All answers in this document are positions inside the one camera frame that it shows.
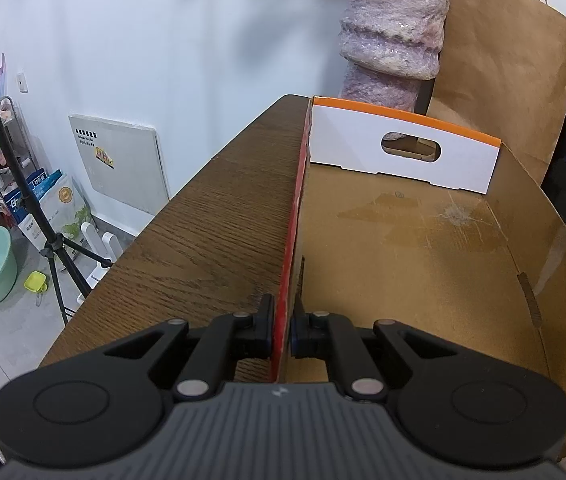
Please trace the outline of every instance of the silver screw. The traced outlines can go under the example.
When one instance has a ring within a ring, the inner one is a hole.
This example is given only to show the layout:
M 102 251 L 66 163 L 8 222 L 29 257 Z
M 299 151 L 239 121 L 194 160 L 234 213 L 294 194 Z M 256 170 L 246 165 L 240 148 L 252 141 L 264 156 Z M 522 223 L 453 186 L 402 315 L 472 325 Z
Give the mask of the silver screw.
M 187 381 L 178 383 L 176 386 L 176 391 L 186 397 L 198 397 L 203 395 L 207 390 L 209 390 L 208 384 L 200 379 L 188 379 Z
M 383 383 L 376 379 L 357 379 L 352 383 L 352 390 L 359 395 L 376 395 L 383 390 Z

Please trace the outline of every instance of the wood grain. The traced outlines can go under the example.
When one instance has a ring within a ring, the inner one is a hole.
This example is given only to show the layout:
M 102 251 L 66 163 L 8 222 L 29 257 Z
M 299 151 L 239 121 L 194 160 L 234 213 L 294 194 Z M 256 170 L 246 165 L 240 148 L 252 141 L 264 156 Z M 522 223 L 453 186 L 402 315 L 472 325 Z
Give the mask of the wood grain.
M 278 290 L 308 99 L 284 96 L 162 209 L 106 274 L 42 365 L 172 317 L 254 311 Z M 265 362 L 241 376 L 266 380 Z

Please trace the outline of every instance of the brown paper bag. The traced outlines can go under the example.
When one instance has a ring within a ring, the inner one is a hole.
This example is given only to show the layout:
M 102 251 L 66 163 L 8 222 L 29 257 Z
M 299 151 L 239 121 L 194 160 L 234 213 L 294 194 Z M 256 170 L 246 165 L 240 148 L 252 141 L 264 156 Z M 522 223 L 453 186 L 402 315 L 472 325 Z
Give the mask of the brown paper bag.
M 540 184 L 566 111 L 566 17 L 538 0 L 451 0 L 428 116 L 506 142 Z

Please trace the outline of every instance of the white wall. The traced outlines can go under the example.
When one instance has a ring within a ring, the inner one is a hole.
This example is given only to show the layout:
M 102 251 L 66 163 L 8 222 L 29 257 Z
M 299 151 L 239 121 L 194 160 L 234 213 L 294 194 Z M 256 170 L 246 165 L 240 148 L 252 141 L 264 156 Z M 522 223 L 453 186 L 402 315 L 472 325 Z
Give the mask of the white wall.
M 566 15 L 566 0 L 549 3 Z M 71 174 L 95 215 L 138 234 L 150 215 L 92 189 L 67 115 L 153 126 L 173 196 L 281 95 L 338 93 L 345 4 L 0 0 L 0 52 L 39 161 Z

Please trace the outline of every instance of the orange circular logo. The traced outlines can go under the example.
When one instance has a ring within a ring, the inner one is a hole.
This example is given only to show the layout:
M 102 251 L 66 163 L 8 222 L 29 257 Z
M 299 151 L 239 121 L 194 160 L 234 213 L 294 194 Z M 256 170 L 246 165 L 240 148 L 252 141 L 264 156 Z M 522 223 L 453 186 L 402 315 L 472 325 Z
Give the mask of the orange circular logo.
M 69 187 L 61 187 L 58 191 L 58 198 L 64 204 L 69 204 L 72 201 L 73 193 Z

